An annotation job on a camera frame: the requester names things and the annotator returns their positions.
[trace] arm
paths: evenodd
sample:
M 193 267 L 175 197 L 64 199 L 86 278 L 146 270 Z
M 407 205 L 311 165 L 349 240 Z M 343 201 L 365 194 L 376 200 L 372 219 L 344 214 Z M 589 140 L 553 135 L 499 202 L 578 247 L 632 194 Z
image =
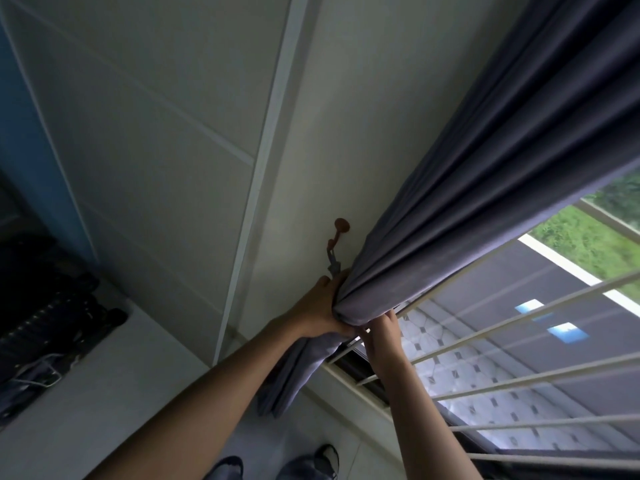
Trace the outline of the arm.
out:
M 320 278 L 290 311 L 187 387 L 86 480 L 202 480 L 258 387 L 293 342 L 330 331 L 355 334 L 331 312 L 344 277 Z
M 361 330 L 367 357 L 385 386 L 394 418 L 404 469 L 409 480 L 480 480 L 402 349 L 400 327 L 393 310 Z

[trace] metal bar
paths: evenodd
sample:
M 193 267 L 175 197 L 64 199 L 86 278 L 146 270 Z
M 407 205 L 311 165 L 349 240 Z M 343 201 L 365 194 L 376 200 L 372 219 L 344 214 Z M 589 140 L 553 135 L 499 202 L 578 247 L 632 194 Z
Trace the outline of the metal bar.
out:
M 624 286 L 628 283 L 636 281 L 638 278 L 640 278 L 640 269 L 636 269 L 635 271 L 631 271 L 630 273 L 623 274 L 622 276 L 613 278 L 611 280 L 603 281 L 594 286 L 584 288 L 582 290 L 576 291 L 575 293 L 571 293 L 562 298 L 558 298 L 547 305 L 540 306 L 540 308 L 536 308 L 535 310 L 532 310 L 530 312 L 517 315 L 515 317 L 509 318 L 500 323 L 496 323 L 495 325 L 491 325 L 490 327 L 487 327 L 483 330 L 472 333 L 468 337 L 464 337 L 463 339 L 456 340 L 450 345 L 440 347 L 434 350 L 433 352 L 428 353 L 427 355 L 418 357 L 417 359 L 412 360 L 411 363 L 415 365 L 417 363 L 428 360 L 432 357 L 436 357 L 436 355 L 444 354 L 445 352 L 455 350 L 468 342 L 472 342 L 473 340 L 484 339 L 488 335 L 491 335 L 494 331 L 502 330 L 503 328 L 507 328 L 509 326 L 516 325 L 518 323 L 521 323 L 527 320 L 532 320 L 533 318 L 540 317 L 542 315 L 546 315 L 560 306 L 568 305 L 569 303 L 573 303 L 575 301 L 578 301 L 582 298 L 586 298 L 594 294 L 601 294 L 606 291 L 619 288 L 620 286 Z M 376 375 L 373 375 L 366 379 L 361 380 L 356 385 L 361 386 L 363 384 L 372 382 L 377 378 L 378 377 Z
M 539 374 L 532 374 L 530 376 L 509 379 L 508 381 L 498 382 L 497 384 L 492 384 L 491 386 L 487 387 L 478 387 L 476 389 L 452 392 L 450 394 L 435 395 L 432 396 L 432 399 L 434 401 L 444 401 L 446 399 L 455 399 L 457 397 L 464 397 L 467 395 L 482 394 L 485 392 L 504 389 L 514 389 L 531 384 L 537 384 L 540 382 L 549 382 L 558 379 L 583 376 L 586 374 L 594 374 L 595 372 L 604 371 L 606 369 L 622 367 L 624 365 L 632 365 L 635 363 L 640 363 L 640 352 L 619 355 L 617 357 L 596 360 L 594 362 L 581 363 L 580 365 L 572 365 L 571 367 L 564 367 L 562 369 L 556 369 L 555 371 L 540 372 Z
M 630 241 L 640 244 L 640 232 L 626 222 L 608 213 L 606 210 L 601 209 L 597 205 L 594 205 L 584 199 L 580 199 L 578 202 L 574 203 L 573 206 L 620 235 L 623 235 Z
M 501 249 L 502 246 L 488 252 L 487 254 L 485 254 L 484 256 L 479 257 L 478 259 L 476 259 L 475 261 L 469 263 L 468 265 L 464 266 L 464 268 L 458 270 L 457 272 L 455 272 L 454 274 L 452 274 L 450 277 L 448 277 L 446 280 L 444 280 L 441 283 L 438 283 L 436 286 L 430 288 L 429 290 L 425 291 L 425 293 L 423 293 L 422 295 L 420 295 L 418 298 L 416 298 L 415 300 L 413 300 L 411 303 L 409 303 L 407 306 L 405 306 L 402 310 L 400 310 L 398 313 L 396 313 L 396 316 L 398 318 L 402 318 L 404 317 L 406 314 L 408 314 L 409 312 L 415 310 L 418 306 L 420 306 L 421 303 L 423 303 L 425 300 L 427 300 L 428 298 L 430 298 L 435 292 L 436 290 L 440 290 L 443 286 L 446 286 L 449 282 L 452 282 L 453 279 L 459 278 L 460 276 L 462 276 L 465 273 L 468 273 L 469 271 L 471 271 L 473 268 L 475 268 L 478 264 L 482 263 L 483 261 L 485 261 L 485 259 L 487 259 L 489 256 L 491 256 L 492 254 L 494 254 L 495 252 L 497 252 L 498 249 Z M 345 348 L 345 350 L 343 350 L 342 352 L 340 352 L 340 354 L 332 357 L 330 360 L 327 361 L 327 363 L 334 363 L 337 360 L 341 359 L 342 357 L 344 357 L 345 355 L 347 355 L 349 352 L 351 352 L 352 350 L 354 350 L 354 348 L 356 348 L 357 346 L 359 346 L 361 343 L 363 343 L 364 340 L 363 339 L 359 339 L 356 342 L 352 343 L 350 346 L 348 346 L 347 348 Z
M 500 455 L 468 453 L 471 460 L 503 461 L 505 463 L 529 463 L 558 467 L 612 468 L 615 470 L 640 470 L 640 460 L 617 460 L 613 458 L 564 458 L 561 456 Z
M 640 421 L 640 414 L 612 414 L 609 416 L 586 416 L 581 418 L 550 419 L 547 421 L 515 422 L 505 424 L 466 424 L 450 426 L 452 431 L 480 431 L 486 429 L 555 428 L 557 426 L 580 426 L 583 424 L 609 424 Z

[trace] foot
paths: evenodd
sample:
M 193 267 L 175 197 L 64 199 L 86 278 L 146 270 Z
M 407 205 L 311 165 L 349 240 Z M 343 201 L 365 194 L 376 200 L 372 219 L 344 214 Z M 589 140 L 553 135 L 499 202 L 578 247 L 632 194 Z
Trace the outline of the foot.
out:
M 329 478 L 335 480 L 338 478 L 338 470 L 340 470 L 340 457 L 333 445 L 322 445 L 314 454 L 314 463 L 316 470 L 320 470 Z
M 241 479 L 244 464 L 239 456 L 228 456 L 217 462 L 203 480 Z

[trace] person's left arm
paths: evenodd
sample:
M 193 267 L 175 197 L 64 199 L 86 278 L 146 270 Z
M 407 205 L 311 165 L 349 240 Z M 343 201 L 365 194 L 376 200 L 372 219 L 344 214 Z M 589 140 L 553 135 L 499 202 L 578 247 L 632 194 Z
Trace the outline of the person's left arm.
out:
M 258 387 L 297 339 L 330 331 L 355 335 L 331 311 L 345 276 L 320 278 L 290 311 L 187 387 L 86 480 L 202 480 Z

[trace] curtain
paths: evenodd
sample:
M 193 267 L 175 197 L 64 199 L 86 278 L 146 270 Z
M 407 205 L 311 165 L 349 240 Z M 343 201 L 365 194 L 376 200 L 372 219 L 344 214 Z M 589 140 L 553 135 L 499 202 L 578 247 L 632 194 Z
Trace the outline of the curtain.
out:
M 333 311 L 361 325 L 640 164 L 640 0 L 531 0 L 368 234 Z M 279 416 L 342 339 L 302 339 Z

